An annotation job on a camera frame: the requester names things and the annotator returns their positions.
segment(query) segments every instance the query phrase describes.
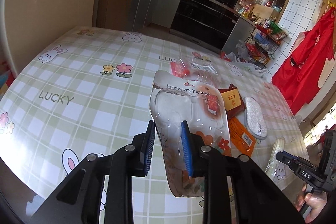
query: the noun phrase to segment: orange packet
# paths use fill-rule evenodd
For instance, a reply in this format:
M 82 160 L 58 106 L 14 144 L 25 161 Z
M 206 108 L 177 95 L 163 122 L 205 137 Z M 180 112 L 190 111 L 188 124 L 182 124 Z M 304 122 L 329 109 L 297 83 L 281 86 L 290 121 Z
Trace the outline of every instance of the orange packet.
M 256 143 L 255 138 L 250 134 L 250 132 L 248 132 L 248 130 L 236 117 L 228 120 L 228 126 L 231 142 L 241 153 L 251 157 L 254 145 Z

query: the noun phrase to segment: floor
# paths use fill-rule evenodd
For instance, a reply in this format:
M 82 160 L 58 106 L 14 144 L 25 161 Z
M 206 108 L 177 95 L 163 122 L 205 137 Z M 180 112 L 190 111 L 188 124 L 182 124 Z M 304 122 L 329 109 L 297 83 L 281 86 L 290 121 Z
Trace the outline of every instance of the floor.
M 177 37 L 169 33 L 169 29 L 151 24 L 138 32 L 145 35 L 160 38 L 163 40 L 172 41 L 204 53 L 216 55 L 193 42 L 187 41 L 183 38 Z M 302 180 L 296 178 L 283 193 L 287 198 L 293 202 L 296 199 L 297 192 L 303 185 Z M 0 190 L 13 210 L 22 219 L 23 222 L 28 223 L 33 213 L 43 203 L 43 198 L 38 196 L 35 192 L 29 189 L 14 173 L 7 167 L 7 165 L 0 158 Z

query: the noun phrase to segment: checkered tablecloth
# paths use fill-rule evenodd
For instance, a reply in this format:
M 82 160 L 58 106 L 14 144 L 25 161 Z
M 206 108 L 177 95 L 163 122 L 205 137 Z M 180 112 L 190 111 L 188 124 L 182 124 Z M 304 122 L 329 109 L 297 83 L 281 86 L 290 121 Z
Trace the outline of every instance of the checkered tablecloth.
M 62 162 L 64 151 L 73 153 L 76 163 L 75 157 L 81 161 L 89 153 L 112 154 L 145 132 L 155 72 L 171 72 L 171 61 L 194 53 L 141 34 L 70 30 L 30 62 L 1 100 L 0 157 L 46 198 L 71 171 Z M 308 158 L 297 123 L 275 86 L 245 70 L 236 73 L 215 56 L 198 54 L 218 69 L 220 88 L 233 83 L 242 97 L 251 96 L 261 105 L 268 137 L 256 145 L 252 159 L 263 170 L 277 136 L 285 137 L 288 152 Z M 285 179 L 276 180 L 281 189 L 294 176 L 288 168 L 285 172 Z M 171 194 L 156 137 L 149 175 L 133 178 L 135 223 L 201 223 L 201 200 Z

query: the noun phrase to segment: beige wall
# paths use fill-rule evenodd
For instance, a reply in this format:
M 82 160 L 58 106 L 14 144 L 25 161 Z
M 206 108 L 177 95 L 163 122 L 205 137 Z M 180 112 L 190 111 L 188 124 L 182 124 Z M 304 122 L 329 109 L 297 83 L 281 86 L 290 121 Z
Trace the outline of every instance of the beige wall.
M 92 25 L 94 0 L 0 0 L 0 39 L 14 74 L 76 25 Z

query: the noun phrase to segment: barcode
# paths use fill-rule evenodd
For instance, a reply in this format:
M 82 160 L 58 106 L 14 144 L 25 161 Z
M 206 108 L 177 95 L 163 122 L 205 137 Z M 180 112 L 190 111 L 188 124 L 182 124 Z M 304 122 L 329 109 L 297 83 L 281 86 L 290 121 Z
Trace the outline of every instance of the barcode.
M 247 143 L 248 146 L 251 146 L 252 140 L 250 139 L 249 136 L 247 136 L 245 133 L 243 133 L 242 138 Z

